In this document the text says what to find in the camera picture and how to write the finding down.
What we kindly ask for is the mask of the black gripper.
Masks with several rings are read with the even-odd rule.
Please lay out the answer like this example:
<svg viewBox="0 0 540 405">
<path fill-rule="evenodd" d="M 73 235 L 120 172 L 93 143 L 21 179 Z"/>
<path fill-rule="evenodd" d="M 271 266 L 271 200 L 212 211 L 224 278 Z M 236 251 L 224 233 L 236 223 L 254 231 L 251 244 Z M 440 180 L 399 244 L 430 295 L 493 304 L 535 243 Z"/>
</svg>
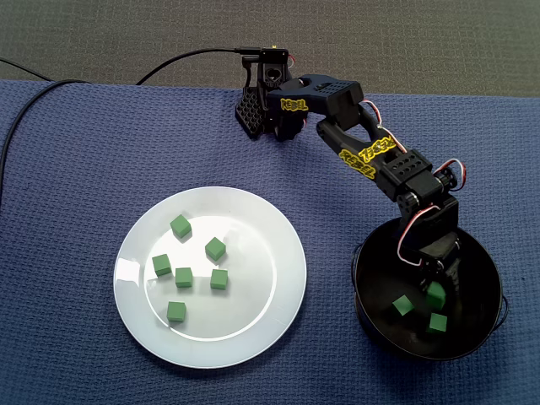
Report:
<svg viewBox="0 0 540 405">
<path fill-rule="evenodd" d="M 460 240 L 457 232 L 449 232 L 418 251 L 423 266 L 419 270 L 419 289 L 425 294 L 436 274 L 444 273 L 446 300 L 453 305 L 460 300 L 459 267 Z"/>
</svg>

